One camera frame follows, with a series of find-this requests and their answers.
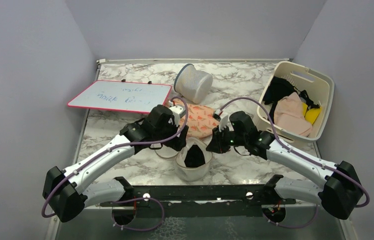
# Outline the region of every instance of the black cloth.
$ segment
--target black cloth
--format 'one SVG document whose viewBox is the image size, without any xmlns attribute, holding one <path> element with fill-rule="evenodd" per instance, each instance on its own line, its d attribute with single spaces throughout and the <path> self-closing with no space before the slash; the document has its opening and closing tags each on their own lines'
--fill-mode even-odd
<svg viewBox="0 0 374 240">
<path fill-rule="evenodd" d="M 291 95 L 296 92 L 294 86 L 287 80 L 274 76 L 266 90 L 263 101 L 266 105 L 277 103 L 282 98 Z"/>
<path fill-rule="evenodd" d="M 291 95 L 294 92 L 296 92 L 299 97 L 303 98 L 306 101 L 306 104 L 310 109 L 318 109 L 320 107 L 319 104 L 314 104 L 314 102 L 309 98 L 306 90 L 300 91 L 289 81 L 274 76 L 272 78 L 271 84 L 266 90 L 265 95 L 263 96 L 263 101 L 266 105 L 272 104 L 271 111 L 269 112 L 269 116 L 271 117 L 272 121 L 275 121 L 275 108 L 277 107 L 278 101 L 284 97 Z"/>
<path fill-rule="evenodd" d="M 314 104 L 313 101 L 309 98 L 306 90 L 301 91 L 299 97 L 303 98 L 306 101 L 306 105 L 309 106 L 310 109 L 320 108 L 319 104 Z"/>
<path fill-rule="evenodd" d="M 184 163 L 187 168 L 198 168 L 199 166 L 206 164 L 203 151 L 201 151 L 201 148 L 197 146 L 197 144 L 192 145 L 191 148 L 188 149 Z"/>
</svg>

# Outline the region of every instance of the basket handle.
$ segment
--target basket handle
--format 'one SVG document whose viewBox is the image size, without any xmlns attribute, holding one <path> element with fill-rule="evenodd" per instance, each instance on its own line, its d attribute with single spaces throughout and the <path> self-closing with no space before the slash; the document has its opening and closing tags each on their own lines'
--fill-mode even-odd
<svg viewBox="0 0 374 240">
<path fill-rule="evenodd" d="M 297 77 L 297 78 L 301 78 L 303 80 L 306 80 L 308 82 L 311 82 L 313 83 L 315 81 L 315 78 L 316 76 L 313 76 L 312 74 L 309 73 L 309 68 L 306 68 L 306 72 L 302 72 L 302 71 L 291 71 L 290 72 L 291 75 Z"/>
<path fill-rule="evenodd" d="M 325 75 L 323 75 L 322 73 L 320 73 L 320 72 L 318 72 L 318 71 L 315 71 L 315 70 L 312 70 L 312 69 L 310 69 L 310 68 L 308 68 L 309 70 L 308 70 L 308 74 L 309 75 L 312 75 L 312 76 L 315 76 L 315 77 L 317 77 L 317 78 L 319 78 L 319 79 L 326 79 L 327 78 L 327 76 L 325 76 Z"/>
</svg>

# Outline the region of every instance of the gray wall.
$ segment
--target gray wall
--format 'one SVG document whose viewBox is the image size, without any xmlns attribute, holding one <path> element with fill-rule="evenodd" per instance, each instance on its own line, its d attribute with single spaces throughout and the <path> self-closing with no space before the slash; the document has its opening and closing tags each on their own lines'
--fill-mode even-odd
<svg viewBox="0 0 374 240">
<path fill-rule="evenodd" d="M 352 219 L 362 240 L 374 239 L 374 0 L 328 0 L 296 62 L 329 74 L 334 102 L 318 141 L 323 158 L 354 164 L 372 201 Z"/>
<path fill-rule="evenodd" d="M 293 58 L 326 0 L 66 0 L 97 58 Z"/>
<path fill-rule="evenodd" d="M 62 0 L 0 0 L 0 239 L 44 237 L 45 173 L 73 156 L 82 114 L 65 104 L 94 64 Z"/>
</svg>

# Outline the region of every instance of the white mesh basket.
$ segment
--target white mesh basket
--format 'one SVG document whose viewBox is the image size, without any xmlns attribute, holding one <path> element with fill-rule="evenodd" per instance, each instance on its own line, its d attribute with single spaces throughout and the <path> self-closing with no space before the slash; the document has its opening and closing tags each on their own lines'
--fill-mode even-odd
<svg viewBox="0 0 374 240">
<path fill-rule="evenodd" d="M 282 136 L 291 144 L 315 142 L 321 137 L 331 110 L 331 103 L 334 96 L 334 81 L 327 75 L 305 66 L 289 61 L 281 61 L 275 67 L 274 73 L 269 78 L 268 84 L 266 84 L 262 96 L 259 99 L 259 102 L 265 106 L 268 112 L 272 105 L 264 105 L 263 96 L 274 76 L 286 79 L 300 91 L 306 90 L 309 98 L 313 100 L 315 104 L 320 104 L 322 107 L 321 113 L 313 124 L 313 130 L 308 136 L 301 136 L 275 125 L 278 135 Z M 258 118 L 255 118 L 257 128 L 259 130 L 272 132 L 268 117 L 260 107 L 257 108 L 257 117 Z"/>
<path fill-rule="evenodd" d="M 175 78 L 174 89 L 186 99 L 199 104 L 209 93 L 213 77 L 205 71 L 196 70 L 191 63 L 185 65 Z"/>
</svg>

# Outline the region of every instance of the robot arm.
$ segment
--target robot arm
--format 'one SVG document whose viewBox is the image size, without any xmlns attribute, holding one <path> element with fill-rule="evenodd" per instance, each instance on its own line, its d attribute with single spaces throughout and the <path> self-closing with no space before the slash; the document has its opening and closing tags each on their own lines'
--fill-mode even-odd
<svg viewBox="0 0 374 240">
<path fill-rule="evenodd" d="M 179 119 L 184 114 L 186 109 L 181 106 L 167 108 L 158 105 L 145 119 L 127 124 L 107 145 L 83 161 L 63 170 L 56 166 L 50 169 L 46 175 L 43 197 L 49 199 L 48 204 L 60 220 L 67 222 L 85 207 L 117 201 L 132 195 L 133 187 L 122 177 L 91 186 L 90 184 L 117 163 L 144 148 L 150 148 L 153 141 L 176 134 Z M 304 200 L 322 205 L 328 213 L 339 219 L 349 217 L 363 193 L 353 183 L 324 166 L 335 168 L 360 183 L 351 164 L 345 161 L 335 164 L 298 149 L 294 149 L 296 154 L 293 154 L 287 142 L 281 140 L 283 145 L 290 149 L 283 148 L 285 146 L 275 140 L 272 133 L 258 131 L 251 118 L 243 111 L 230 115 L 233 131 L 227 127 L 228 116 L 221 116 L 219 126 L 213 129 L 213 137 L 206 148 L 207 151 L 223 154 L 229 151 L 230 147 L 244 146 L 251 155 L 285 165 L 310 180 L 293 180 L 275 175 L 264 186 L 260 186 L 263 190 L 258 191 L 259 195 L 254 199 L 270 199 L 271 203 L 282 199 Z M 187 131 L 186 126 L 177 137 L 163 144 L 180 151 L 186 146 Z M 303 160 L 297 156 L 297 152 L 321 163 L 322 167 Z"/>
<path fill-rule="evenodd" d="M 156 141 L 176 134 L 179 120 L 185 114 L 186 109 L 183 106 L 167 108 L 158 105 L 146 118 L 127 124 L 107 145 L 88 158 L 63 170 L 53 167 L 46 175 L 42 193 L 44 199 L 49 197 L 61 181 L 68 178 L 49 201 L 49 205 L 62 222 L 73 219 L 85 207 L 119 200 L 127 188 L 121 181 L 113 179 L 104 183 L 91 183 L 122 160 L 142 149 L 150 148 Z M 180 151 L 186 145 L 187 131 L 188 126 L 185 126 L 179 136 L 162 144 Z"/>
<path fill-rule="evenodd" d="M 290 151 L 293 148 L 287 142 L 280 139 L 289 149 L 285 149 L 272 133 L 258 131 L 250 116 L 243 111 L 230 115 L 233 131 L 226 126 L 228 122 L 226 114 L 215 117 L 220 119 L 220 125 L 213 129 L 213 137 L 206 148 L 207 151 L 222 154 L 231 146 L 244 146 L 250 155 L 282 164 L 310 180 L 294 180 L 275 175 L 266 184 L 267 193 L 276 193 L 279 199 L 292 198 L 322 205 L 328 213 L 339 219 L 347 219 L 362 197 L 363 192 L 357 186 L 329 170 L 329 168 L 337 169 L 360 183 L 350 163 L 343 161 L 341 164 L 335 164 L 296 148 L 292 153 Z M 320 163 L 322 167 L 304 160 L 297 153 Z"/>
</svg>

